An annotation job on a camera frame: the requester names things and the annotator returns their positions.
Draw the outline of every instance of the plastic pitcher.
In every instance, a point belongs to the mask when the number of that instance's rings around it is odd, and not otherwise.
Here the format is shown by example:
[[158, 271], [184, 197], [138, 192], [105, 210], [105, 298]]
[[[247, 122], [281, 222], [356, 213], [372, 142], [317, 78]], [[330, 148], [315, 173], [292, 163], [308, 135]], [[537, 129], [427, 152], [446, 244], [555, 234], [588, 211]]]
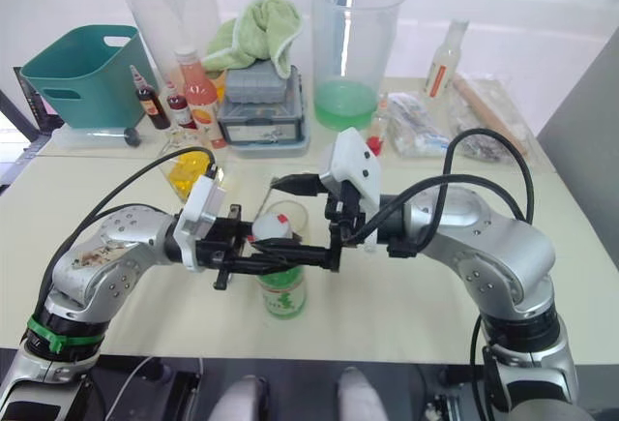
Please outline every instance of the plastic pitcher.
[[313, 103], [324, 126], [369, 124], [403, 1], [311, 0]]
[[217, 0], [127, 0], [127, 4], [160, 76], [180, 88], [183, 79], [174, 50], [193, 46], [200, 58], [206, 54], [220, 27]]

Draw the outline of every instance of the white wall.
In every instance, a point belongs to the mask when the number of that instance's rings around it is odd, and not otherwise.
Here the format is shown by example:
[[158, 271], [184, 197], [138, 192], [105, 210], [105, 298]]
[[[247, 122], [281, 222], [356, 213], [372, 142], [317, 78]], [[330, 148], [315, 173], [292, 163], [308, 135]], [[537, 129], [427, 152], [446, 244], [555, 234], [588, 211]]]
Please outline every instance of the white wall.
[[[219, 0], [221, 19], [249, 1]], [[310, 1], [292, 1], [308, 20]], [[471, 20], [460, 70], [507, 80], [536, 132], [619, 24], [619, 0], [406, 0], [387, 75], [425, 75], [452, 17]], [[0, 88], [28, 115], [12, 66], [76, 26], [133, 24], [124, 0], [0, 0], [0, 19]], [[310, 70], [309, 29], [292, 55]]]

